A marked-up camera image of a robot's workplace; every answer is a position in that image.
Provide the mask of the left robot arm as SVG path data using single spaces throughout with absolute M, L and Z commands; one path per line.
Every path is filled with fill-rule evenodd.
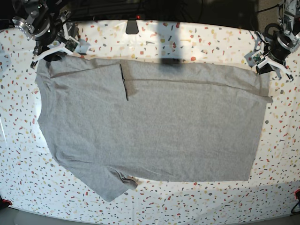
M 277 5 L 258 11 L 262 13 L 277 9 L 277 22 L 268 24 L 263 32 L 250 32 L 255 39 L 253 51 L 244 56 L 248 65 L 258 74 L 276 72 L 282 79 L 282 73 L 292 82 L 292 72 L 286 65 L 286 58 L 300 47 L 300 2 L 282 0 Z

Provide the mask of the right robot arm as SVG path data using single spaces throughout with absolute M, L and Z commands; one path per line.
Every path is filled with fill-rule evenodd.
M 77 0 L 13 0 L 14 26 L 36 42 L 32 63 L 60 60 L 64 55 L 86 55 L 89 45 L 79 37 L 73 4 Z

